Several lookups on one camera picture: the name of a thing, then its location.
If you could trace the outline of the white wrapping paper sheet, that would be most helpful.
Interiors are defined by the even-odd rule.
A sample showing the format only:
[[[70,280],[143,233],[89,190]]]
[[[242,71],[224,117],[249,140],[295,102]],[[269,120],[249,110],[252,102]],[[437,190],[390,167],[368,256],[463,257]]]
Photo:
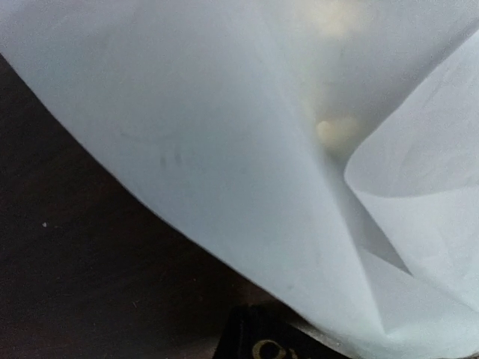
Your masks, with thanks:
[[[478,353],[476,1],[3,1],[1,53],[152,212],[357,355]]]

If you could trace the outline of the yellow fake flower bunch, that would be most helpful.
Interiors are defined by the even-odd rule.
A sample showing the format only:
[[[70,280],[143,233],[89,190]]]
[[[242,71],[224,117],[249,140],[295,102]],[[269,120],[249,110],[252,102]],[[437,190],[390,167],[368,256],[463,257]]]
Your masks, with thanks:
[[[316,125],[319,142],[335,156],[350,153],[361,138],[362,125],[354,117],[321,120]]]

